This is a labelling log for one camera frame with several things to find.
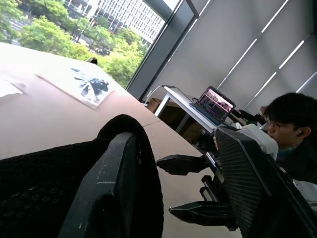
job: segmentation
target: open laptop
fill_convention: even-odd
[[[191,107],[200,112],[215,125],[222,124],[236,107],[233,101],[210,86]]]

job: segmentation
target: black hair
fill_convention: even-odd
[[[317,129],[317,100],[301,93],[287,93],[271,102],[264,115],[271,121],[307,126],[313,132]]]

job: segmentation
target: green tree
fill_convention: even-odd
[[[46,16],[49,21],[62,24],[68,20],[68,11],[63,0],[22,0],[29,12],[36,17]]]
[[[17,38],[18,33],[11,26],[10,19],[18,20],[22,17],[22,12],[17,8],[16,0],[0,0],[0,41],[12,43]]]
[[[45,16],[34,19],[30,26],[21,30],[19,42],[22,46],[56,55],[67,55],[71,36],[61,30]]]
[[[133,42],[140,42],[141,37],[130,28],[122,28],[117,34],[118,37],[122,37],[125,41],[131,45]]]
[[[89,25],[89,19],[87,19],[86,17],[81,17],[79,19],[68,18],[64,22],[63,27],[72,35],[78,35],[82,31],[84,31],[84,34],[86,34],[87,36],[91,34],[91,26]]]
[[[107,61],[102,62],[103,69],[122,87],[126,87],[143,59],[138,43],[129,45],[126,41],[117,41]]]
[[[94,39],[93,46],[97,48],[109,49],[113,43],[111,33],[104,27],[100,27],[100,26],[93,27],[92,37]]]
[[[131,45],[133,43],[137,43],[138,45],[138,51],[141,51],[143,55],[146,53],[148,50],[145,45],[142,44],[141,37],[135,33],[133,30],[130,28],[123,28],[120,30],[120,32],[117,35],[113,35],[114,37],[114,42],[117,44],[123,44],[123,40],[128,44]]]
[[[96,54],[89,52],[88,47],[82,44],[78,44],[72,41],[69,43],[70,45],[68,46],[68,52],[63,55],[65,57],[82,61],[86,61],[91,57],[98,57]]]
[[[97,17],[97,23],[98,23],[98,25],[100,25],[101,27],[104,27],[106,29],[108,29],[110,26],[110,23],[108,22],[107,18],[105,18],[103,16]]]

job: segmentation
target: cardboard box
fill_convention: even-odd
[[[161,103],[162,103],[162,100],[157,98],[152,98],[147,108],[152,113],[155,113],[155,111],[158,109]],[[186,114],[185,111],[181,109],[176,103],[168,102],[159,118],[163,122],[165,122],[169,127],[171,127],[173,130],[176,130],[178,125],[184,118],[185,114]]]

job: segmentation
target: person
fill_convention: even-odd
[[[292,179],[317,184],[317,101],[288,93],[271,102],[264,116],[266,133],[278,144],[277,165]]]

